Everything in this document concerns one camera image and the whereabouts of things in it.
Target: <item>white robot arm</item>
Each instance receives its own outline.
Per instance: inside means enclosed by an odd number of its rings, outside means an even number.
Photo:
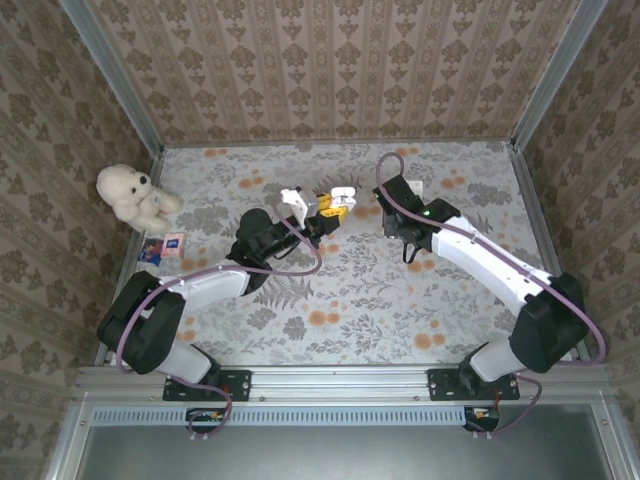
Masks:
[[[355,189],[334,188],[315,196],[300,188],[283,190],[282,201],[291,206],[287,219],[298,233],[317,247],[323,236],[332,233],[355,206]],[[285,255],[300,244],[300,239],[283,222],[273,224],[262,209],[247,211],[240,219],[236,242],[223,265],[238,265],[271,271],[267,261],[282,252]],[[240,297],[260,288],[268,273],[220,270],[188,282],[177,277],[156,278],[147,272],[131,277],[98,327],[98,338],[116,350],[125,328],[142,301],[162,285],[172,284],[148,306],[125,339],[122,359],[137,373],[158,371],[187,382],[215,385],[220,365],[193,345],[175,338],[180,319],[189,312],[226,298]]]
[[[455,207],[442,199],[424,205],[401,175],[385,182],[383,188],[402,209],[467,234],[427,225],[404,215],[376,188],[374,194],[384,212],[385,235],[404,242],[406,263],[411,263],[421,249],[436,253],[489,288],[517,317],[509,338],[486,343],[461,362],[458,381],[472,396],[513,372],[527,368],[538,373],[548,371],[585,337],[586,324],[532,281],[535,278],[548,285],[584,310],[580,284],[574,277],[565,273],[555,278],[514,257],[482,235]],[[527,275],[521,275],[480,243],[502,253],[522,267]],[[413,246],[414,251],[407,259],[408,246]]]

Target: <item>black bracket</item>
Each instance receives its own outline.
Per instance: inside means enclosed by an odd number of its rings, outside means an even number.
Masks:
[[[458,368],[434,368],[427,371],[429,395],[433,401],[446,400],[518,400],[520,391],[515,375],[504,375],[495,382],[484,383],[473,395],[460,377]]]
[[[248,402],[251,393],[251,370],[221,370],[215,385],[231,396],[234,402]],[[165,402],[221,402],[222,395],[211,390],[189,388],[170,378],[164,383],[162,399]]]

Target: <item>table surface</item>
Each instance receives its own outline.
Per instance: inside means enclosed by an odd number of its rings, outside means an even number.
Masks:
[[[229,251],[239,217],[254,207],[272,213],[283,188],[320,193],[350,185],[358,202],[322,242],[318,274],[271,277],[254,294],[185,316],[178,338],[225,365],[309,365],[458,362],[508,335],[515,318],[483,285],[434,254],[421,252],[407,266],[402,244],[383,237],[371,191],[375,164],[389,151],[404,156],[406,178],[424,182],[425,203],[444,198],[489,238],[540,266],[504,142],[169,149],[161,186],[185,207],[167,218],[188,239],[184,259],[163,260],[160,275],[215,265]],[[396,173],[389,161],[385,178]],[[314,263],[301,247],[271,265],[305,270]]]

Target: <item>white teddy bear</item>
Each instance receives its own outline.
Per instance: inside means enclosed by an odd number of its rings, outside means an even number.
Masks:
[[[149,175],[127,165],[112,165],[102,170],[96,187],[116,217],[138,232],[167,233],[171,224],[158,213],[182,210],[182,200],[154,187]]]

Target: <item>purple cable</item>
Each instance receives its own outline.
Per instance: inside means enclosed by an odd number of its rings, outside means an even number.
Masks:
[[[209,390],[209,391],[215,392],[215,393],[217,393],[219,395],[222,395],[222,397],[224,398],[225,402],[227,402],[227,408],[226,408],[226,410],[224,412],[224,417],[222,417],[222,420],[220,420],[220,423],[213,430],[211,430],[210,432],[206,433],[206,435],[207,436],[213,436],[213,435],[215,435],[216,433],[218,433],[220,430],[222,430],[224,428],[224,426],[227,424],[227,422],[231,418],[231,411],[233,410],[233,402],[231,401],[231,395],[229,395],[227,392],[225,392],[221,388],[214,387],[212,385],[200,385],[199,383],[191,383],[191,382],[187,382],[185,379],[180,378],[180,377],[171,376],[169,378],[172,378],[176,382],[181,383],[185,387],[195,388],[197,390]],[[196,432],[193,430],[193,421],[198,415],[201,415],[203,413],[209,413],[209,410],[197,410],[195,412],[191,412],[191,417],[189,417],[189,423],[187,424],[187,430],[189,430],[189,433],[191,433],[194,436],[196,435]]]
[[[291,225],[291,223],[289,223],[286,218],[284,218],[284,216],[280,213],[276,205],[273,205],[273,211],[276,217],[278,218],[278,220],[280,220],[285,227],[291,230],[291,233],[293,233],[296,237],[298,237],[301,243],[306,245],[311,250],[311,252],[314,254],[316,259],[318,260],[318,263],[316,264],[316,266],[313,267],[311,270],[307,270],[304,272],[287,272],[282,270],[266,270],[262,268],[242,267],[240,265],[220,265],[217,267],[208,268],[206,270],[201,270],[199,272],[191,273],[189,275],[185,275],[184,277],[176,278],[163,285],[160,285],[153,292],[151,292],[147,296],[147,298],[145,298],[142,301],[142,303],[140,303],[138,308],[136,308],[136,310],[133,312],[133,315],[131,315],[129,322],[127,323],[124,331],[122,332],[122,336],[120,337],[120,342],[118,343],[118,348],[116,349],[116,366],[118,367],[118,370],[120,370],[122,373],[125,373],[125,374],[129,374],[133,372],[133,369],[127,369],[122,364],[122,354],[124,352],[124,347],[127,343],[127,339],[129,338],[129,334],[131,333],[131,330],[133,330],[133,326],[138,321],[138,318],[140,318],[140,315],[142,314],[142,312],[147,308],[147,306],[153,301],[154,298],[156,298],[165,290],[175,285],[178,285],[181,282],[188,282],[195,278],[199,278],[205,275],[215,274],[218,272],[234,271],[234,272],[247,272],[247,273],[266,273],[267,275],[279,275],[279,276],[285,276],[285,277],[302,277],[305,275],[312,275],[316,273],[318,270],[320,270],[320,268],[322,267],[322,256],[320,255],[320,252],[318,252],[318,250],[313,246],[313,244],[309,240],[307,240],[300,232],[298,232],[298,230],[296,230],[296,228],[293,225]],[[172,376],[171,378],[176,382],[179,382],[187,387],[197,388],[200,390],[210,390],[224,397],[225,401],[227,402],[227,409],[226,409],[225,415],[222,421],[220,422],[220,424],[216,428],[214,428],[213,431],[211,431],[208,435],[215,435],[216,433],[218,433],[225,426],[225,424],[229,420],[229,417],[231,416],[231,410],[233,408],[231,396],[227,392],[217,387],[214,387],[212,385],[195,384],[183,378],[175,377],[175,376]],[[193,431],[193,419],[195,418],[196,415],[197,415],[197,412],[191,416],[191,418],[189,419],[188,427],[187,427],[192,434],[195,434],[195,432]]]
[[[516,418],[513,422],[509,423],[508,425],[505,425],[504,427],[500,427],[497,430],[494,430],[493,432],[487,432],[480,425],[478,425],[477,423],[471,422],[469,420],[467,420],[468,425],[471,425],[473,428],[475,428],[479,432],[484,432],[484,433],[487,433],[488,435],[493,436],[493,435],[499,435],[501,433],[506,433],[509,430],[511,430],[513,427],[515,427],[518,423],[520,423],[520,421],[531,411],[531,409],[535,406],[535,404],[538,403],[538,400],[540,400],[540,397],[542,396],[542,384],[533,378],[523,377],[519,373],[516,373],[516,375],[520,380],[528,383],[533,383],[536,387],[538,387],[536,394],[531,399],[531,402],[529,403],[529,405],[527,405],[527,408],[524,409],[524,412],[518,415],[518,418]]]
[[[467,232],[467,231],[465,231],[465,230],[463,230],[461,228],[455,227],[453,225],[447,225],[447,224],[441,223],[441,222],[436,222],[435,220],[431,220],[431,219],[424,218],[424,217],[421,217],[419,215],[416,215],[415,213],[412,213],[409,210],[407,210],[405,208],[402,208],[402,206],[400,206],[393,198],[391,198],[391,196],[389,195],[387,190],[383,187],[382,178],[381,178],[382,164],[389,157],[395,157],[400,162],[400,175],[402,175],[404,173],[404,160],[403,160],[403,158],[399,154],[397,154],[395,152],[385,153],[382,157],[380,157],[380,160],[378,161],[378,163],[376,165],[376,183],[378,184],[378,188],[380,189],[380,192],[382,193],[382,196],[396,210],[398,210],[403,215],[406,215],[407,217],[409,217],[409,218],[411,218],[411,219],[413,219],[413,220],[415,220],[417,222],[425,223],[425,224],[431,225],[433,227],[443,228],[445,230],[450,230],[450,231],[455,232],[455,233],[457,233],[459,235],[462,235],[463,237],[466,237],[466,238],[469,238],[469,239],[475,241],[478,245],[483,247],[488,252],[492,253],[499,260],[502,260],[504,263],[506,263],[511,268],[513,268],[520,275],[529,278],[529,280],[531,282],[535,283],[540,288],[543,288],[544,290],[549,292],[549,294],[551,294],[553,297],[555,297],[559,302],[561,302],[564,306],[566,306],[569,310],[571,310],[575,315],[577,315],[578,318],[580,318],[580,320],[582,320],[584,323],[587,324],[587,327],[589,327],[589,330],[591,330],[591,333],[593,333],[594,337],[596,338],[596,341],[598,342],[598,356],[594,360],[589,360],[589,361],[586,361],[586,362],[581,362],[579,360],[571,360],[571,361],[566,361],[566,362],[565,361],[561,361],[561,362],[558,362],[558,363],[564,364],[564,365],[580,365],[580,366],[583,366],[583,367],[588,367],[588,366],[592,366],[592,365],[596,365],[598,363],[601,363],[604,360],[604,357],[606,355],[606,345],[604,343],[604,338],[602,337],[602,334],[598,330],[598,327],[596,327],[596,325],[593,322],[593,320],[591,320],[572,301],[570,301],[568,298],[565,298],[564,295],[561,295],[559,292],[557,292],[555,289],[553,289],[550,285],[547,285],[546,283],[544,283],[539,278],[537,278],[537,277],[535,277],[533,275],[530,276],[529,272],[526,269],[524,269],[523,267],[518,265],[516,262],[511,260],[509,257],[505,256],[500,250],[497,250],[493,245],[491,245],[490,243],[484,241],[482,238],[477,238],[476,237],[474,239],[473,234],[471,234],[471,233],[469,233],[469,232]]]
[[[280,211],[275,205],[273,205],[273,210],[278,220],[280,220],[285,227],[291,230],[291,233],[293,233],[296,237],[298,237],[298,239],[303,244],[305,244],[311,250],[311,252],[315,255],[316,259],[318,260],[318,263],[316,264],[316,266],[313,267],[311,270],[307,270],[304,272],[287,272],[287,271],[281,271],[281,270],[265,270],[262,268],[242,267],[240,265],[219,265],[217,267],[207,268],[206,270],[200,270],[199,272],[190,273],[189,275],[185,275],[184,277],[175,278],[163,285],[160,285],[153,292],[151,292],[147,296],[147,298],[145,298],[142,301],[142,303],[140,303],[138,308],[136,308],[136,310],[133,312],[133,315],[131,315],[131,318],[129,319],[129,323],[127,323],[127,326],[124,328],[124,331],[122,332],[122,336],[120,337],[120,342],[118,343],[118,348],[116,349],[116,366],[118,367],[118,370],[120,370],[122,373],[133,372],[132,369],[127,369],[122,364],[122,354],[124,352],[124,346],[127,343],[127,339],[129,338],[129,334],[131,333],[131,330],[133,330],[133,326],[138,321],[138,318],[140,317],[142,312],[147,308],[147,306],[153,301],[154,298],[156,298],[165,290],[175,285],[178,285],[179,283],[189,282],[196,278],[200,278],[200,277],[210,275],[212,273],[218,273],[218,272],[266,273],[267,275],[279,275],[279,276],[285,276],[285,277],[303,277],[305,275],[312,275],[316,273],[318,270],[320,270],[320,268],[322,267],[322,257],[320,256],[320,253],[318,252],[318,250],[311,244],[309,240],[304,238],[304,236],[300,232],[298,232],[298,230],[296,230],[295,227],[291,225],[286,218],[284,218],[284,216],[280,213]]]

